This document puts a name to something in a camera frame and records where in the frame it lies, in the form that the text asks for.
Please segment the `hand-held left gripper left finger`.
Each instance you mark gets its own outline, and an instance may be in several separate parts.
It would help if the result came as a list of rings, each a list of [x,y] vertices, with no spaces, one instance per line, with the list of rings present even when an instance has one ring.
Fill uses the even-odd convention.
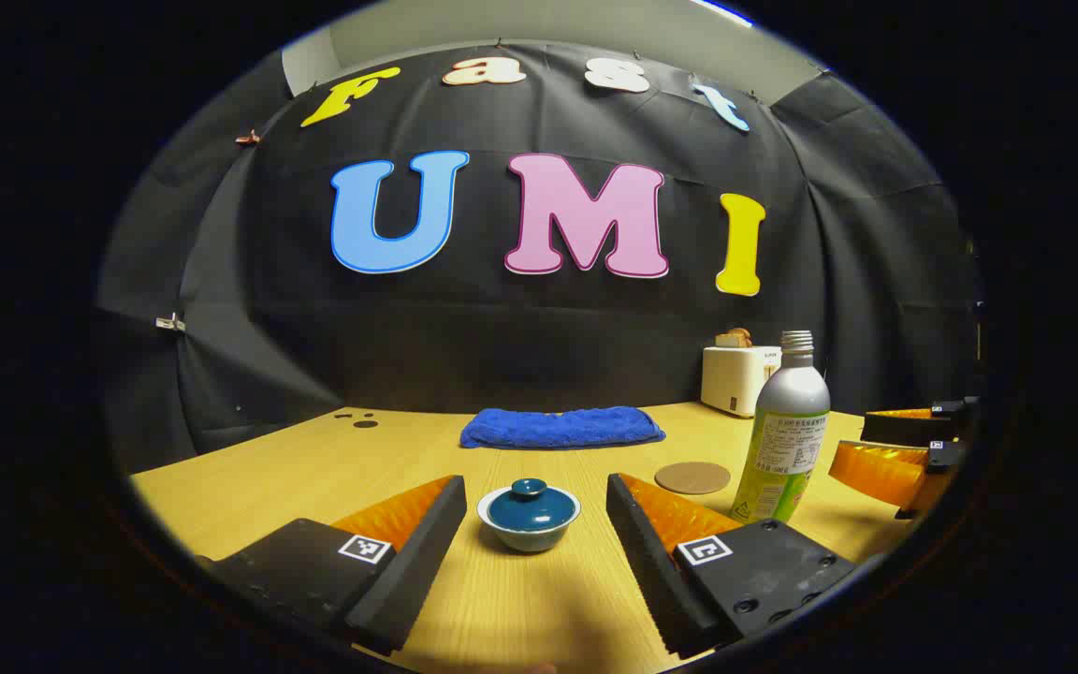
[[[197,562],[257,606],[372,652],[401,650],[465,520],[465,479],[433,479],[332,524],[296,518]]]

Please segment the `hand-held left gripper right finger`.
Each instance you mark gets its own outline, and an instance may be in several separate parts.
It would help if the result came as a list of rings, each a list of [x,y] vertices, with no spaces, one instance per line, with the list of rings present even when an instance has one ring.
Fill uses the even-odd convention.
[[[606,511],[664,647],[688,660],[805,611],[856,566],[779,520],[741,524],[630,474]]]

